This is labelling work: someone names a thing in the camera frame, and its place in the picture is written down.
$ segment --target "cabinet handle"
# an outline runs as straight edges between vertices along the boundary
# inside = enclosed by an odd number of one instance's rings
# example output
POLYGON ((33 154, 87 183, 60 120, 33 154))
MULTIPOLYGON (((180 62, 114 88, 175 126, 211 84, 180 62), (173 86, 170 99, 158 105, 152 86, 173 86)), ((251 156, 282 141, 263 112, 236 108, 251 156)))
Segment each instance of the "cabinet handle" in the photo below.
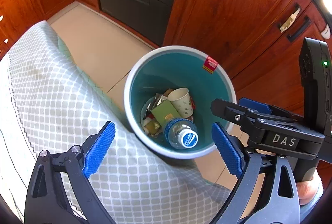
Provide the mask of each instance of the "cabinet handle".
POLYGON ((301 11, 301 7, 298 4, 295 5, 295 8, 296 8, 296 11, 292 15, 290 15, 290 17, 285 21, 285 23, 282 26, 280 26, 280 28, 279 28, 280 32, 282 32, 282 33, 285 32, 294 23, 296 17, 298 16, 298 14, 301 11))
POLYGON ((311 24, 310 18, 308 16, 305 16, 304 23, 301 25, 301 27, 293 35, 289 34, 287 36, 289 42, 293 42, 295 39, 297 39, 298 36, 302 34, 310 24, 311 24))

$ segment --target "trash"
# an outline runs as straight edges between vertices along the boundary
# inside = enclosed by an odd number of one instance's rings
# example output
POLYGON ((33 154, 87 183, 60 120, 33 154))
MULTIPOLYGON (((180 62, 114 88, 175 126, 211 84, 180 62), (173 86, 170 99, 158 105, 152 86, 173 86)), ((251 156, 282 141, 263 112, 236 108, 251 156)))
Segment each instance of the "trash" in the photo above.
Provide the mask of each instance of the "trash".
POLYGON ((163 94, 156 93, 142 109, 143 130, 154 138, 163 132, 167 142, 176 149, 192 148, 198 141, 194 109, 187 88, 169 88, 163 94))
POLYGON ((163 95, 168 97, 168 95, 173 91, 174 91, 173 89, 168 89, 165 93, 163 93, 163 95))
POLYGON ((175 149, 190 149, 198 142, 197 127, 187 119, 170 120, 163 132, 168 143, 175 149))
POLYGON ((159 104, 161 104, 166 99, 167 99, 167 97, 165 97, 164 95, 156 93, 156 96, 154 97, 153 101, 151 101, 146 107, 146 111, 145 111, 143 120, 146 119, 147 117, 149 117, 149 115, 151 114, 151 110, 153 110, 155 107, 157 107, 159 104))
POLYGON ((164 127, 167 122, 173 118, 181 118, 180 114, 168 99, 155 107, 151 112, 158 123, 160 123, 161 127, 164 127))
POLYGON ((182 118, 188 118, 193 115, 194 109, 188 88, 179 88, 170 92, 167 99, 172 103, 182 118))
POLYGON ((142 124, 144 132, 150 134, 152 137, 157 136, 161 132, 161 125, 155 118, 146 118, 142 124))

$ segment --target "plastic water bottle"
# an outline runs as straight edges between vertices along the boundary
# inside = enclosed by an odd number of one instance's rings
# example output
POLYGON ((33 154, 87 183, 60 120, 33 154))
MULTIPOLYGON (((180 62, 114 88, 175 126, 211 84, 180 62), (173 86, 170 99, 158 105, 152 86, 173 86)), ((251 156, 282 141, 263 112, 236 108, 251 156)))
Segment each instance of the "plastic water bottle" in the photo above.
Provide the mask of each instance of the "plastic water bottle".
POLYGON ((193 148, 198 142, 197 127, 188 119, 170 120, 165 125, 164 135, 167 142, 179 150, 193 148))

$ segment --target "bottle label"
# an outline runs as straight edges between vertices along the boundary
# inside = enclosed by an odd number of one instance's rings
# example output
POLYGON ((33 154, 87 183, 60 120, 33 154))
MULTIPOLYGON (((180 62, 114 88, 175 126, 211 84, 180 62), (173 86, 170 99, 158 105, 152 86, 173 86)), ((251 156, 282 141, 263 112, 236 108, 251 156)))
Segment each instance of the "bottle label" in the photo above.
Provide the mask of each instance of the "bottle label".
POLYGON ((197 143, 197 135, 194 133, 187 133, 183 136, 182 142, 185 147, 194 147, 197 143))

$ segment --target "black gripper frame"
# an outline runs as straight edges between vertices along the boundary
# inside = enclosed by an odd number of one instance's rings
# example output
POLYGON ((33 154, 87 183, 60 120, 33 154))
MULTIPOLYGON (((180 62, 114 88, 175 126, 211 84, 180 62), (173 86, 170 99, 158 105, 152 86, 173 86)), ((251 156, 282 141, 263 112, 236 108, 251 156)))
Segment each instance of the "black gripper frame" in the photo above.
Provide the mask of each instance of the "black gripper frame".
POLYGON ((115 224, 89 180, 84 176, 84 157, 96 139, 110 122, 107 122, 98 134, 89 136, 86 141, 68 152, 39 154, 29 182, 25 204, 25 224, 115 224), (75 197, 86 217, 76 216, 69 204, 61 172, 68 174, 75 197))
POLYGON ((245 170, 210 224, 300 223, 298 192, 287 158, 259 154, 250 147, 243 153, 245 170), (265 174, 265 177, 255 208, 241 218, 259 174, 265 174))
POLYGON ((216 99, 211 104, 211 111, 215 116, 240 125, 241 131, 249 135, 250 147, 298 159, 316 159, 324 135, 308 128, 303 117, 275 106, 269 107, 272 114, 216 99))

